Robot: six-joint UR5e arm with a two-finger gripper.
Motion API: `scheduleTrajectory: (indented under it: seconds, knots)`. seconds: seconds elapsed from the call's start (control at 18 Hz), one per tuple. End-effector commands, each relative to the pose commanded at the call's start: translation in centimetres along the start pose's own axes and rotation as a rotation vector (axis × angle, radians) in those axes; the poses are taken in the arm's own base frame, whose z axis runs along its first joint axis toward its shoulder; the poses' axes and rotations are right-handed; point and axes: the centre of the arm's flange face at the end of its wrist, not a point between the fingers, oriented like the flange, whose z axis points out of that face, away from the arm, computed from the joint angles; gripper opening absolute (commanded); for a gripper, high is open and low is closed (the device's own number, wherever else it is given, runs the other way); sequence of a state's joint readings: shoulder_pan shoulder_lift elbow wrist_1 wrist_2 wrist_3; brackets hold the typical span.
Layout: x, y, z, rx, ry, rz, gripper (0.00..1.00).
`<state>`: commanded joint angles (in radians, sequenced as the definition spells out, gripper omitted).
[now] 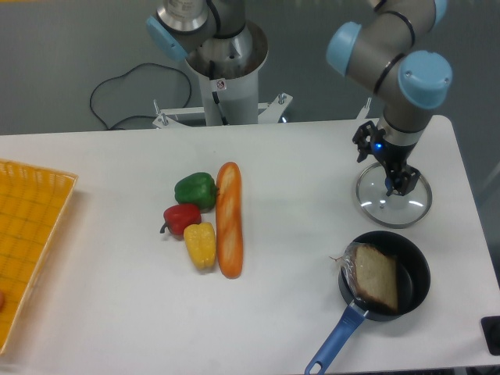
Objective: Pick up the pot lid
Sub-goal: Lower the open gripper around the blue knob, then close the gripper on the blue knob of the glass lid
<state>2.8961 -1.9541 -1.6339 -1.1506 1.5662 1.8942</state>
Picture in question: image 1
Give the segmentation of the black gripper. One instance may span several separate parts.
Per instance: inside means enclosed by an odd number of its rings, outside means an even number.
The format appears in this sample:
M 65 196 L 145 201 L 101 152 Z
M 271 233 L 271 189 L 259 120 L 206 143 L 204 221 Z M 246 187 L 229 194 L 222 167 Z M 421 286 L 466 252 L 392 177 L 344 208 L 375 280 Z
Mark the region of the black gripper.
M 416 143 L 397 145 L 384 132 L 375 135 L 376 130 L 376 125 L 370 120 L 354 133 L 352 143 L 358 151 L 356 161 L 360 163 L 373 154 L 386 173 L 386 196 L 405 196 L 415 189 L 420 179 L 420 171 L 408 164 Z

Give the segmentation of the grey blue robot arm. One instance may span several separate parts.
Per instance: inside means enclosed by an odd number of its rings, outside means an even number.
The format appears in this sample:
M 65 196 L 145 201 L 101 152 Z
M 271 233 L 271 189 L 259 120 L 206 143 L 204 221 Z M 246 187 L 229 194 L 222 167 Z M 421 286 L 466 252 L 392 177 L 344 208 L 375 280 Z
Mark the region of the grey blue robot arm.
M 384 168 L 389 195 L 407 195 L 420 172 L 407 159 L 433 111 L 445 100 L 452 68 L 441 55 L 414 49 L 447 9 L 445 1 L 374 1 L 367 27 L 340 26 L 326 51 L 328 64 L 384 101 L 376 124 L 353 137 L 359 160 L 372 155 Z M 157 47 L 198 74 L 209 125 L 253 124 L 259 116 L 258 72 L 266 36 L 242 1 L 164 1 L 146 22 Z

